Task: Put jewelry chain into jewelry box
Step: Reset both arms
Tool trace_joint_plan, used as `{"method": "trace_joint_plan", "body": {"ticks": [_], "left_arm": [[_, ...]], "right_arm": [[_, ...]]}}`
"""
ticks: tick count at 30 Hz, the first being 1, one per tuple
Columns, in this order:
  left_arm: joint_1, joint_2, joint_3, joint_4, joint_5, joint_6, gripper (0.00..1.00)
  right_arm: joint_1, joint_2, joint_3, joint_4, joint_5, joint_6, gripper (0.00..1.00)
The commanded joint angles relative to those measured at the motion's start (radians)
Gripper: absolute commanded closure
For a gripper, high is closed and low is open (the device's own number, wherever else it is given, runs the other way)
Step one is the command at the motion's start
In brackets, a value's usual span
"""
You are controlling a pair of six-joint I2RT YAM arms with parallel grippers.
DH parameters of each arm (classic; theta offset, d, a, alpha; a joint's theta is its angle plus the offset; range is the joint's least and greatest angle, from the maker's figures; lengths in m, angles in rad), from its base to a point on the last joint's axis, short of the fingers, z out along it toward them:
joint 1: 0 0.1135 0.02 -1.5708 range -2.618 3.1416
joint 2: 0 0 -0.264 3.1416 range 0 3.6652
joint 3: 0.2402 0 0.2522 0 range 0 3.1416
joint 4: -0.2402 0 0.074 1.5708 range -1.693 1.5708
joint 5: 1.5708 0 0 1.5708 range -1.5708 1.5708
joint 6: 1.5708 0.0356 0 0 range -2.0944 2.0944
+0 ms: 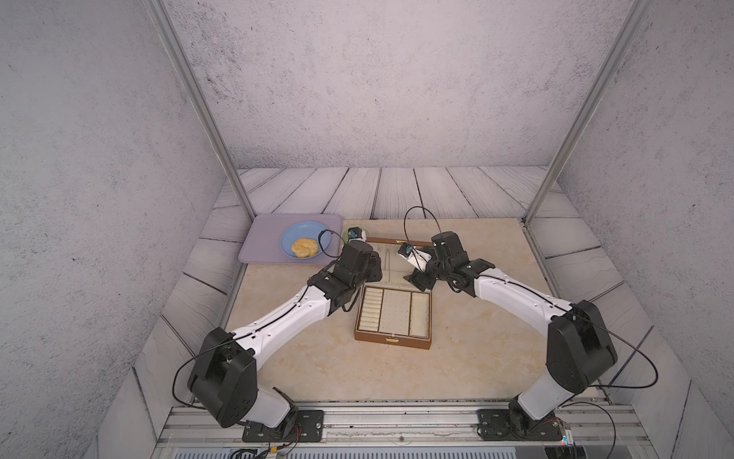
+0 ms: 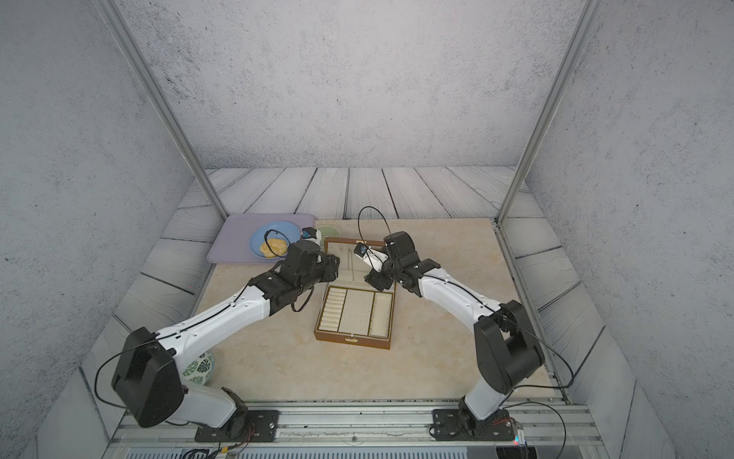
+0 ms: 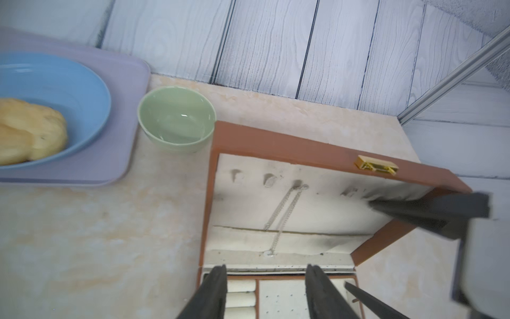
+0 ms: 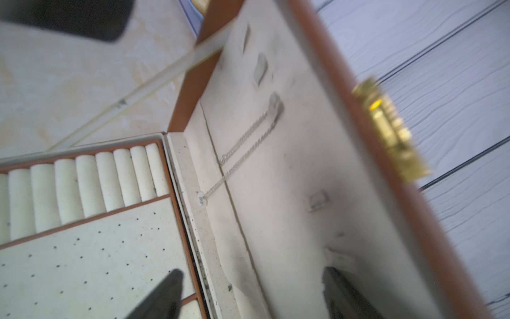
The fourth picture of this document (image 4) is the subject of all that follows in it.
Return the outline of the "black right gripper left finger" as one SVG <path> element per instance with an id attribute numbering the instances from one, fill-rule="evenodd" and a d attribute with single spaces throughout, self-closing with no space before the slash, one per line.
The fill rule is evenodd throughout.
<path id="1" fill-rule="evenodd" d="M 179 269 L 172 270 L 150 292 L 150 294 L 133 309 L 128 319 L 173 319 L 179 318 L 184 274 Z"/>

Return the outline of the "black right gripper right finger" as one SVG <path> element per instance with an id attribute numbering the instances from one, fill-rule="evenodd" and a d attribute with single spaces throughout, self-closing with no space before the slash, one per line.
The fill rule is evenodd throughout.
<path id="1" fill-rule="evenodd" d="M 325 267 L 322 282 L 330 318 L 383 318 L 381 313 L 336 268 Z"/>

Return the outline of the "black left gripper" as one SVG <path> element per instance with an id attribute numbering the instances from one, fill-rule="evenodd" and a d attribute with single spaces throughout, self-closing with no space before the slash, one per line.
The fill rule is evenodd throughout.
<path id="1" fill-rule="evenodd" d="M 134 7 L 134 0 L 9 0 L 1 2 L 1 21 L 116 42 Z"/>

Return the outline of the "brown wooden jewelry box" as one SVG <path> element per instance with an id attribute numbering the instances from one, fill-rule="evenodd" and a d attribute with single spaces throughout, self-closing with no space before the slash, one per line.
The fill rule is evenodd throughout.
<path id="1" fill-rule="evenodd" d="M 103 42 L 1 21 L 1 317 L 127 318 L 174 269 L 179 318 L 330 318 L 325 267 L 383 318 L 490 318 L 415 186 L 430 168 L 310 1 L 210 1 L 143 81 L 135 1 Z"/>

